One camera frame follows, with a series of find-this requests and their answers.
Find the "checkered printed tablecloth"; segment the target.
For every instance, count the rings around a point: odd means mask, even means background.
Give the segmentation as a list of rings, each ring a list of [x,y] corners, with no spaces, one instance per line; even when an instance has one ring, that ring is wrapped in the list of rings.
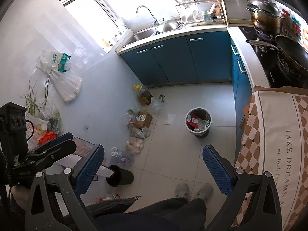
[[[291,230],[307,206],[307,90],[256,86],[243,112],[235,167],[254,175],[271,172],[282,230]]]

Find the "grey slipper right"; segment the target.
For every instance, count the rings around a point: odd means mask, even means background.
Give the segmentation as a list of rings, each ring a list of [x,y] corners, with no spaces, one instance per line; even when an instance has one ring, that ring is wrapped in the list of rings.
[[[212,194],[213,194],[212,185],[205,184],[199,189],[199,191],[195,195],[195,199],[201,199],[206,203],[210,199]]]

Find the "white plastic bag on wall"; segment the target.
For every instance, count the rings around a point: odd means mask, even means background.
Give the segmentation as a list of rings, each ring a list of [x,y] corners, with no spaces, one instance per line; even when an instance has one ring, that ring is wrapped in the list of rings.
[[[82,86],[82,78],[72,69],[70,58],[66,53],[43,50],[37,62],[65,104],[77,98]]]

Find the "chrome sink faucet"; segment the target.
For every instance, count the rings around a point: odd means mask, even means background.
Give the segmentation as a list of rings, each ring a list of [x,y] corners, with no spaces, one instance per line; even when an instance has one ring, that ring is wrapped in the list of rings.
[[[151,22],[154,26],[158,26],[159,25],[159,21],[156,18],[156,16],[151,12],[151,10],[144,5],[141,5],[139,7],[137,7],[136,9],[136,17],[139,17],[140,15],[142,15],[144,18],[148,18],[151,19]]]

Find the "grey slipper left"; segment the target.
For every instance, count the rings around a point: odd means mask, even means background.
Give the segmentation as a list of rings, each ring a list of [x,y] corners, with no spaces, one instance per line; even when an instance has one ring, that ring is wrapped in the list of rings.
[[[189,199],[189,187],[186,183],[181,182],[176,186],[175,197]]]

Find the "grey slipper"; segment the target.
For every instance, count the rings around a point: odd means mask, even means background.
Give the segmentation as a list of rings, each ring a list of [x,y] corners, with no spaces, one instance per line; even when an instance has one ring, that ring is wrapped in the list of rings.
[[[176,186],[175,197],[189,199],[189,187],[186,183],[181,182]]]
[[[195,195],[195,199],[201,199],[206,203],[210,199],[212,194],[213,194],[212,185],[205,184],[199,189],[199,191]]]

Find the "yellow-cap oil bottle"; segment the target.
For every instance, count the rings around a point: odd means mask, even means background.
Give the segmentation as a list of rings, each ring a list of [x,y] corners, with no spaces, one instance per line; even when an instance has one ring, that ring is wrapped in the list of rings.
[[[135,91],[137,92],[138,97],[143,101],[144,104],[150,105],[152,95],[148,91],[148,88],[143,85],[141,82],[138,82],[134,85]]]

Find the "red white plastic bag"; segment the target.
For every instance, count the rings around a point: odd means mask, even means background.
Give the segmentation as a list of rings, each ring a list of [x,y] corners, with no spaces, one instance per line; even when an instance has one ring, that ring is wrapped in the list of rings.
[[[199,128],[199,117],[194,114],[188,114],[186,118],[186,123],[192,128]]]

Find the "steel stock pot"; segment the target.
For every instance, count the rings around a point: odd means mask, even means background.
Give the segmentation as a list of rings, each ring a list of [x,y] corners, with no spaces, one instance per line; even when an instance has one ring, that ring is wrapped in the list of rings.
[[[276,4],[268,0],[246,0],[251,20],[255,28],[267,35],[279,35],[282,32],[284,15]]]

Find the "white trash bin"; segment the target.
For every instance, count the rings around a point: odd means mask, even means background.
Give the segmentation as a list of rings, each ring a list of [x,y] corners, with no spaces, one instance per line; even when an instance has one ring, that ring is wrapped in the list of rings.
[[[202,107],[191,109],[185,116],[186,129],[199,139],[209,134],[212,123],[213,119],[210,112]]]

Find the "cardboard box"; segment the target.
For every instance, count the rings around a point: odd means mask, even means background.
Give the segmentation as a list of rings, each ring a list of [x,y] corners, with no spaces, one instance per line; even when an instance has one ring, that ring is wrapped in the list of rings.
[[[134,120],[133,126],[139,129],[149,128],[152,122],[153,116],[146,110],[140,111]]]

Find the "dish rack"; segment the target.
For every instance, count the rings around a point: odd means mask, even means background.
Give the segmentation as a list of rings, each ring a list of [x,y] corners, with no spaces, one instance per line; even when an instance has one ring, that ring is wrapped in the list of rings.
[[[225,24],[221,0],[175,0],[184,25]]]

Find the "black small bin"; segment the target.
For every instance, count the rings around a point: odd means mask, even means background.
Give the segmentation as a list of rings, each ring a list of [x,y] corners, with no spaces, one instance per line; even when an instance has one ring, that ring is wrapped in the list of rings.
[[[134,181],[134,175],[131,171],[116,165],[111,165],[109,169],[114,172],[110,177],[106,178],[108,185],[111,187],[130,185]]]

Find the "black wok on stove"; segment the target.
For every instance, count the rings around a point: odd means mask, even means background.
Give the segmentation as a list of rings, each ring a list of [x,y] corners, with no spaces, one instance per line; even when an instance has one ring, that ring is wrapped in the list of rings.
[[[307,77],[307,50],[285,35],[275,36],[275,45],[259,40],[246,40],[253,46],[266,46],[281,52],[290,66]]]

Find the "blue kitchen cabinets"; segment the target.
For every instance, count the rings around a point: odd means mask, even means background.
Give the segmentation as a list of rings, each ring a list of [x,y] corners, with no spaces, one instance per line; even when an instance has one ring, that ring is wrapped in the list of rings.
[[[242,123],[251,86],[240,53],[227,31],[162,40],[125,52],[121,57],[144,85],[231,81],[236,124]]]

